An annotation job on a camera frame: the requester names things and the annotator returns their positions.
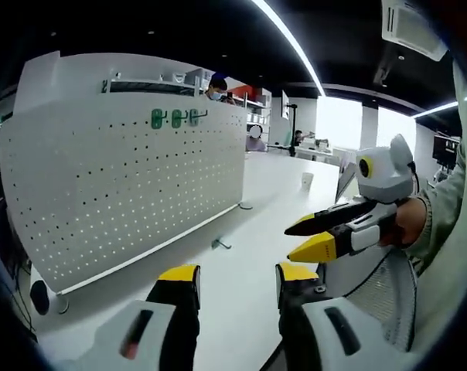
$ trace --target ceiling light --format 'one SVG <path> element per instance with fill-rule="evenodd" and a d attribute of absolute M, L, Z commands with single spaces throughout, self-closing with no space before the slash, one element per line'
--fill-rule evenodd
<path fill-rule="evenodd" d="M 264 14 L 266 14 L 268 18 L 278 27 L 280 32 L 283 33 L 283 35 L 288 40 L 290 45 L 292 45 L 292 48 L 294 48 L 295 52 L 298 54 L 301 61 L 304 63 L 304 66 L 309 72 L 309 76 L 311 76 L 312 80 L 316 84 L 316 87 L 318 88 L 319 93 L 323 97 L 326 97 L 325 91 L 323 90 L 323 86 L 321 85 L 319 78 L 316 76 L 316 72 L 314 71 L 313 66 L 309 62 L 308 57 L 305 55 L 304 50 L 302 50 L 301 46 L 299 45 L 295 37 L 291 34 L 290 30 L 282 22 L 282 20 L 277 15 L 277 13 L 275 13 L 274 10 L 264 0 L 251 0 L 251 1 L 254 4 L 256 4 L 257 7 L 261 9 L 264 12 Z"/>
<path fill-rule="evenodd" d="M 457 106 L 458 106 L 458 101 L 451 102 L 451 103 L 447 103 L 447 104 L 443 104 L 443 105 L 440 106 L 440 107 L 436 107 L 436 108 L 433 108 L 433 109 L 431 109 L 431 110 L 421 112 L 420 114 L 415 114 L 414 116 L 411 116 L 411 118 L 418 118 L 418 117 L 427 116 L 427 115 L 429 115 L 429 114 L 433 114 L 433 113 L 439 112 L 439 111 L 448 110 L 449 108 L 453 108 L 453 107 L 457 107 Z"/>

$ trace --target air vent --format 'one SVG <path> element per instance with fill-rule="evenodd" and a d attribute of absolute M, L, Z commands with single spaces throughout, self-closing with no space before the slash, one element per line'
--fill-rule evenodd
<path fill-rule="evenodd" d="M 435 61 L 445 55 L 445 44 L 417 9 L 404 0 L 382 0 L 382 3 L 383 39 L 406 46 Z"/>

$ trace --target human hand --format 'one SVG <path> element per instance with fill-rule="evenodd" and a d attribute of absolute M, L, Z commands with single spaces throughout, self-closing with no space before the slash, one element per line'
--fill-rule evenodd
<path fill-rule="evenodd" d="M 379 242 L 381 246 L 409 245 L 414 243 L 426 223 L 426 205 L 420 199 L 409 199 L 398 206 L 395 225 Z"/>

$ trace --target robot eye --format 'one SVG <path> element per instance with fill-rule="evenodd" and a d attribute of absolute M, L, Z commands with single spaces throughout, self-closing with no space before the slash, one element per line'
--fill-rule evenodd
<path fill-rule="evenodd" d="M 360 173 L 363 175 L 364 178 L 370 178 L 370 165 L 367 163 L 367 161 L 364 158 L 361 158 L 359 161 L 359 170 Z"/>

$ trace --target face mask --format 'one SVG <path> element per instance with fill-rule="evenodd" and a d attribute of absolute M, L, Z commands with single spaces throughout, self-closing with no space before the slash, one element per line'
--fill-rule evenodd
<path fill-rule="evenodd" d="M 220 100 L 222 94 L 218 93 L 217 91 L 214 91 L 213 94 L 211 94 L 211 99 L 213 100 Z"/>

